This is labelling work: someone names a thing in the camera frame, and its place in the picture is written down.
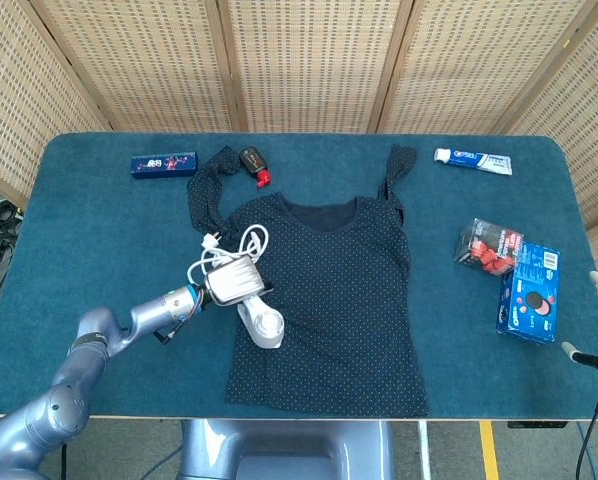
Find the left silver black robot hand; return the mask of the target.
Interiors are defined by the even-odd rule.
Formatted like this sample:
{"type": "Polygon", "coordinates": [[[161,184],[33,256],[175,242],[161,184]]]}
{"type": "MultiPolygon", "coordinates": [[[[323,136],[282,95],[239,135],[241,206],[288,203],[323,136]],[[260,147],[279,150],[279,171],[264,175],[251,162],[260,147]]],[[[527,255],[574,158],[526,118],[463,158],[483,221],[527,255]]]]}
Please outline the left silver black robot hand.
{"type": "Polygon", "coordinates": [[[205,277],[203,286],[213,303],[229,306],[273,290],[250,257],[244,256],[217,266],[205,277]]]}

